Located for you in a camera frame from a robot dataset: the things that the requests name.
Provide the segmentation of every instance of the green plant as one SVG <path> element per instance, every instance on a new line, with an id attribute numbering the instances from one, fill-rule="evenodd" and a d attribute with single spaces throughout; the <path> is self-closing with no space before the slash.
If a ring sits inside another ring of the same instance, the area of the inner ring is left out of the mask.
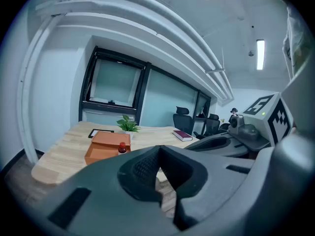
<path id="1" fill-rule="evenodd" d="M 124 119 L 118 120 L 117 124 L 124 131 L 138 132 L 140 129 L 135 121 L 131 121 L 128 116 L 123 115 Z"/>

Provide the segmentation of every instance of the red bottle cap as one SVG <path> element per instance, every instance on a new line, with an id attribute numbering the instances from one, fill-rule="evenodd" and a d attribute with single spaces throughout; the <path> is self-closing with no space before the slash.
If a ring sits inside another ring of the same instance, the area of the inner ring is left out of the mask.
<path id="1" fill-rule="evenodd" d="M 119 147 L 120 148 L 126 148 L 126 143 L 124 143 L 124 142 L 119 143 Z"/>

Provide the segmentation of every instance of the white ceiling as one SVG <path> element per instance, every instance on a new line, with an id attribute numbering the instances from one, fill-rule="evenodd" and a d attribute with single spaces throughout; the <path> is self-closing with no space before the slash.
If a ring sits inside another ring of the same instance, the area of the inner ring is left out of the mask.
<path id="1" fill-rule="evenodd" d="M 232 88 L 282 91 L 289 82 L 283 40 L 286 5 L 280 0 L 157 0 L 190 23 L 224 67 Z M 256 70 L 256 40 L 265 40 L 265 63 Z M 249 57 L 249 51 L 255 55 Z"/>

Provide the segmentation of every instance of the white pot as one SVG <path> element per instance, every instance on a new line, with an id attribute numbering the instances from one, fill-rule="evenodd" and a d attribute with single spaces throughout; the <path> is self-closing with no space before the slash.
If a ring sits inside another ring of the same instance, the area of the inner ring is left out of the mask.
<path id="1" fill-rule="evenodd" d="M 123 130 L 123 133 L 130 135 L 130 140 L 132 140 L 133 132 L 131 132 L 131 131 L 124 131 L 124 130 Z"/>

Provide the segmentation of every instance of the small bottle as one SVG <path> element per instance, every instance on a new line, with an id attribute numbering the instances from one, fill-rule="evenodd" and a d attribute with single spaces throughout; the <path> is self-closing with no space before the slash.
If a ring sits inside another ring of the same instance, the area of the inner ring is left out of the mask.
<path id="1" fill-rule="evenodd" d="M 126 153 L 126 143 L 121 142 L 118 148 L 118 155 L 122 155 Z"/>

